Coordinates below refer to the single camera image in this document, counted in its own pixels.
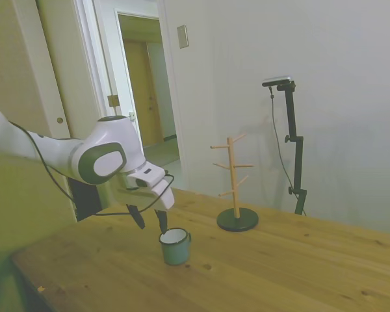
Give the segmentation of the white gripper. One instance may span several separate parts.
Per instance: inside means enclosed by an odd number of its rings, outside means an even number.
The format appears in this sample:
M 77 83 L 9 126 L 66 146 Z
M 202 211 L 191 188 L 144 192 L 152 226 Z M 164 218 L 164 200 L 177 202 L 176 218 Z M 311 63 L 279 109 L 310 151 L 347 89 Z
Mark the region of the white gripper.
M 173 182 L 173 177 L 167 177 L 153 188 L 117 186 L 115 187 L 115 200 L 122 205 L 127 205 L 129 215 L 140 229 L 145 228 L 145 222 L 139 210 L 155 209 L 160 230 L 166 233 L 168 231 L 167 213 L 159 210 L 170 210 L 174 206 L 175 198 L 171 188 Z

